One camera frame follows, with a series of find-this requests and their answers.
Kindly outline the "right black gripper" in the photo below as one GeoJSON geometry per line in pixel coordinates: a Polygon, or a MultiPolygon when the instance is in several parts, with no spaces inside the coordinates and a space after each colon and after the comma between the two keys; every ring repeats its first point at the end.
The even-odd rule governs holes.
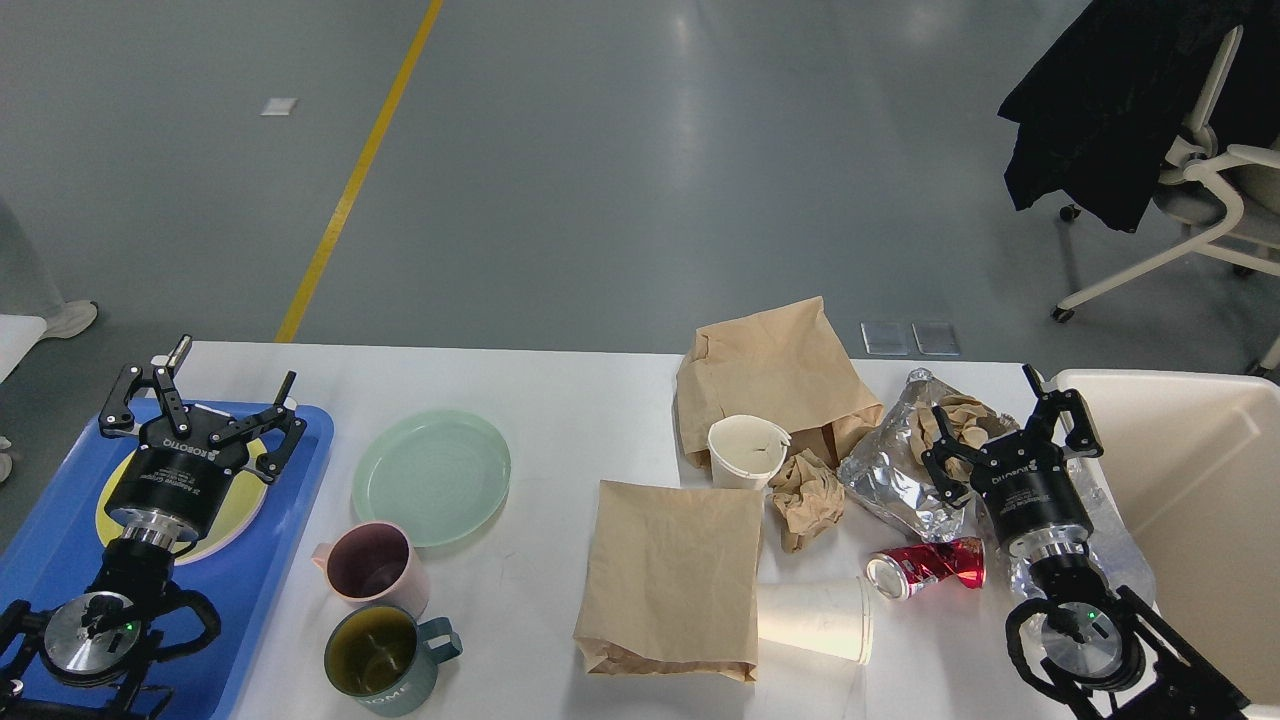
{"type": "Polygon", "coordinates": [[[1105,450],[1078,389],[1046,389],[1030,364],[1023,364],[1021,370],[1036,406],[1020,438],[989,442],[979,464],[979,450],[959,439],[945,410],[933,405],[938,438],[922,454],[922,465],[942,501],[954,509],[968,503],[972,491],[952,478],[946,462],[955,459],[975,465],[970,486],[983,498],[1000,547],[1010,556],[1043,557],[1050,546],[1084,553],[1094,527],[1065,460],[1100,457],[1105,450]]]}

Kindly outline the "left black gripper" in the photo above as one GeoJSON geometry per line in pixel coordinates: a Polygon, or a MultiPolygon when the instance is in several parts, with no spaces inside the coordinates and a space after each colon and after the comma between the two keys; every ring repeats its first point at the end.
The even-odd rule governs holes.
{"type": "Polygon", "coordinates": [[[104,515],[119,525],[115,537],[156,546],[230,543],[305,436],[307,421],[289,405],[296,372],[285,373],[269,409],[246,419],[200,404],[186,410],[174,379],[192,343],[183,334],[159,364],[124,365],[99,414],[106,438],[140,432],[131,402],[143,389],[156,395],[161,414],[142,427],[138,448],[108,482],[104,515]],[[265,452],[257,438],[271,430],[284,437],[265,452]]]}

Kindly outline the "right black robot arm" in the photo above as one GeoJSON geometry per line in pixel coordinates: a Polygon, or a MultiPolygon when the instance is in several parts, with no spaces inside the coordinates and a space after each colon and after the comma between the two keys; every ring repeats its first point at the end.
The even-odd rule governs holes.
{"type": "Polygon", "coordinates": [[[1097,719],[1098,691],[1116,696],[1114,719],[1242,719],[1249,701],[1128,585],[1111,585],[1091,560],[1091,515],[1068,473],[1071,457],[1103,452],[1076,389],[1046,389],[1024,366],[1037,397],[1025,425],[973,448],[954,436],[941,406],[937,439],[922,455],[941,498],[980,497],[1002,551],[1028,562],[1038,594],[1007,616],[1007,655],[1019,676],[1075,717],[1097,719]],[[1155,680],[1137,689],[1146,655],[1155,680]]]}

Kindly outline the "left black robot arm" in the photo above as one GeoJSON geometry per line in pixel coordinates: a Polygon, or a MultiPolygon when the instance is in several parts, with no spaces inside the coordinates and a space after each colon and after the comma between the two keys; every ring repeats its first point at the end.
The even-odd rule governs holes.
{"type": "Polygon", "coordinates": [[[183,336],[157,361],[124,365],[99,414],[106,438],[137,448],[105,503],[122,533],[77,597],[3,612],[5,719],[132,719],[155,664],[207,648],[221,633],[211,600],[175,583],[179,556],[204,541],[236,477],[273,486],[307,423],[288,372],[274,401],[244,418],[186,402],[175,378],[192,345],[183,336]]]}

